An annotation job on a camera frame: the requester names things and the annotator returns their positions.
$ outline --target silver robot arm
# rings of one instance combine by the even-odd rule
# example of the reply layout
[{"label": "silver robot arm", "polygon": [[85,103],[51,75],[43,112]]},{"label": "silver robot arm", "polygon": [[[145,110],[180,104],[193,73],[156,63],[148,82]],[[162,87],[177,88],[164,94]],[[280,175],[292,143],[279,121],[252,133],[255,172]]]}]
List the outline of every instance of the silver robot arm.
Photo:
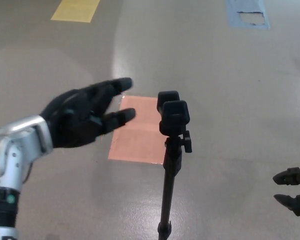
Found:
[{"label": "silver robot arm", "polygon": [[0,127],[0,240],[17,240],[19,195],[35,160],[50,154],[53,142],[46,121],[29,116]]},{"label": "silver robot arm", "polygon": [[0,240],[18,240],[16,218],[22,186],[35,160],[56,148],[79,148],[124,126],[133,108],[106,113],[131,78],[99,82],[55,97],[40,113],[0,127]]}]

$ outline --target metal stand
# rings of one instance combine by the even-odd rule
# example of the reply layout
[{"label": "metal stand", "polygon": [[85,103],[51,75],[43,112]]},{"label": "metal stand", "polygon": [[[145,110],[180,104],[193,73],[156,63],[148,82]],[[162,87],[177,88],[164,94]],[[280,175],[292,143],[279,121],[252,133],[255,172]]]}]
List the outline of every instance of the metal stand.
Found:
[{"label": "metal stand", "polygon": [[168,136],[165,141],[163,167],[165,169],[161,220],[158,225],[159,240],[167,240],[172,232],[170,222],[171,203],[175,177],[182,165],[182,146],[186,153],[192,152],[192,144],[186,125],[190,122],[188,106],[180,100],[177,91],[163,91],[158,94],[157,110],[161,114],[160,132]]}]

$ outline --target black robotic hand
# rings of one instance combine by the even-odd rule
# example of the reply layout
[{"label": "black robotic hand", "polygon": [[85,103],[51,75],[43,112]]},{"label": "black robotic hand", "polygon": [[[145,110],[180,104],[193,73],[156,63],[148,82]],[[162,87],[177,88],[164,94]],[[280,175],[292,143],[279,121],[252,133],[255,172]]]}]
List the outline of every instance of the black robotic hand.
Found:
[{"label": "black robotic hand", "polygon": [[47,122],[54,148],[77,148],[124,126],[136,116],[133,108],[106,114],[112,99],[133,85],[119,78],[67,91],[40,114]]},{"label": "black robotic hand", "polygon": [[[300,168],[288,168],[286,171],[280,172],[273,177],[278,185],[299,185],[300,184]],[[276,194],[274,198],[283,206],[293,211],[296,216],[300,216],[300,195],[292,198],[288,195]]]}]

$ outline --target gray floor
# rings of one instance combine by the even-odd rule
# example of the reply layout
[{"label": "gray floor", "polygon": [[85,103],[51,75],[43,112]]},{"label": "gray floor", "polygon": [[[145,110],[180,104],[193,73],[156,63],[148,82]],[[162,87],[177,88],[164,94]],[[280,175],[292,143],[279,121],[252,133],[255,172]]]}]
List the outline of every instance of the gray floor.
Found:
[{"label": "gray floor", "polygon": [[[0,1],[0,126],[116,77],[129,95],[178,90],[193,153],[176,177],[172,240],[300,240],[273,175],[300,167],[300,0],[265,0],[270,30],[228,27],[224,0],[101,0],[93,22],[58,0]],[[118,108],[118,99],[112,106]],[[164,170],[107,160],[111,135],[56,150],[22,190],[21,240],[153,240]]]}]

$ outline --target robotic finger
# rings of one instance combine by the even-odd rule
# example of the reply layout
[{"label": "robotic finger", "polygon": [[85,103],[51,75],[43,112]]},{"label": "robotic finger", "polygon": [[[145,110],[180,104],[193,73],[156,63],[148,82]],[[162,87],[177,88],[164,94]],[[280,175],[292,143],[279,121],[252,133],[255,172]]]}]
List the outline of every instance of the robotic finger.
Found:
[{"label": "robotic finger", "polygon": [[[273,180],[278,185],[299,185],[300,184],[300,168],[293,167],[288,168],[286,171],[280,172],[273,177]],[[295,198],[283,195],[276,194],[274,198],[283,206],[293,211],[296,216],[300,216],[300,195],[297,195]]]}]

